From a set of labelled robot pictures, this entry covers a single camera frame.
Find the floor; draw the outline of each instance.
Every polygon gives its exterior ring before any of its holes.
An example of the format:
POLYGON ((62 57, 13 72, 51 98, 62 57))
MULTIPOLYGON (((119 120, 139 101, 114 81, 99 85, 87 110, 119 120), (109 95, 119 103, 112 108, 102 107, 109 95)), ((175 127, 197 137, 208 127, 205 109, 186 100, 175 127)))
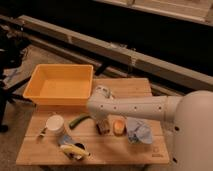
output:
MULTIPOLYGON (((17 81, 31 75, 35 66, 40 63, 72 63, 69 60, 61 58, 53 53, 30 45, 26 49, 22 66, 18 69, 7 70, 6 74, 9 75, 5 79, 8 87, 15 84, 17 81)), ((23 93, 24 86, 20 88, 17 93, 23 93)), ((38 166, 17 166, 15 164, 16 157, 22 144, 31 114, 35 106, 32 103, 17 101, 15 105, 7 104, 4 123, 9 125, 9 131, 5 134, 0 134, 0 171, 42 171, 43 168, 38 166)), ((171 155, 172 148, 172 132, 170 125, 163 123, 167 147, 171 155)), ((76 171, 142 171, 142 166, 94 166, 94 167, 50 167, 54 171, 62 170, 76 170, 76 171)), ((152 165, 149 166, 147 171, 170 171, 171 165, 152 165)))

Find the yellow plastic bin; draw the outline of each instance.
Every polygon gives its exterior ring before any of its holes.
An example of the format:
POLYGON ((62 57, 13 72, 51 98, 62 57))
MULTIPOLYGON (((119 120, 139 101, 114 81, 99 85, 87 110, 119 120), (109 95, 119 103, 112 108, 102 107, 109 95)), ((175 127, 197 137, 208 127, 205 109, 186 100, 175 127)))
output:
POLYGON ((85 105, 92 79, 92 65, 40 64, 23 95, 38 105, 85 105))

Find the small cup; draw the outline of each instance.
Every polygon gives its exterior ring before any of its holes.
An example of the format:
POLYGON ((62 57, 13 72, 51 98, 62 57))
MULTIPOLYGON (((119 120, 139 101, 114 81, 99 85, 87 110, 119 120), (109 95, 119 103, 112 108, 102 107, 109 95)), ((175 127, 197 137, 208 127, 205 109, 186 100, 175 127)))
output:
POLYGON ((46 122, 46 128, 54 133, 60 135, 64 132, 64 119, 60 115, 53 115, 48 118, 46 122))

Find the wood grain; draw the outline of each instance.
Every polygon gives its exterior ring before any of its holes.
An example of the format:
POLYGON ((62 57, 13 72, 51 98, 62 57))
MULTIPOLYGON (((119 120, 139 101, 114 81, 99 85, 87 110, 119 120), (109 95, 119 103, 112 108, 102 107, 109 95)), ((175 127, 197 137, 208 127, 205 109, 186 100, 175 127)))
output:
MULTIPOLYGON (((109 86, 115 97, 151 96, 147 79, 95 79, 96 85, 109 86)), ((18 165, 127 165, 168 163, 169 157, 160 122, 145 120, 152 130, 154 142, 151 145, 131 144, 126 136, 116 137, 112 133, 113 120, 121 116, 110 116, 111 132, 100 136, 93 120, 87 119, 74 130, 69 130, 68 123, 80 113, 86 112, 84 106, 38 106, 33 113, 22 147, 17 157, 18 165), (57 145, 55 135, 47 131, 41 141, 37 136, 53 112, 65 119, 65 129, 76 142, 81 142, 91 153, 83 161, 67 158, 57 145)))
POLYGON ((213 3, 209 8, 209 12, 207 13, 205 20, 209 23, 213 23, 213 3))

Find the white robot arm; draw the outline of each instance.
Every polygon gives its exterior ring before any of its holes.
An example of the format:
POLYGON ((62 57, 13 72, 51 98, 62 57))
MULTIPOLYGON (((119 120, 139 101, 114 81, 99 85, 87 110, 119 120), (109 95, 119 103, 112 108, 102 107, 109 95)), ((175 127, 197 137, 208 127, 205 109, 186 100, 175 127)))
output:
POLYGON ((98 86, 88 100, 95 121, 114 114, 173 122, 173 171, 213 170, 212 92, 128 99, 111 99, 110 95, 107 87, 98 86))

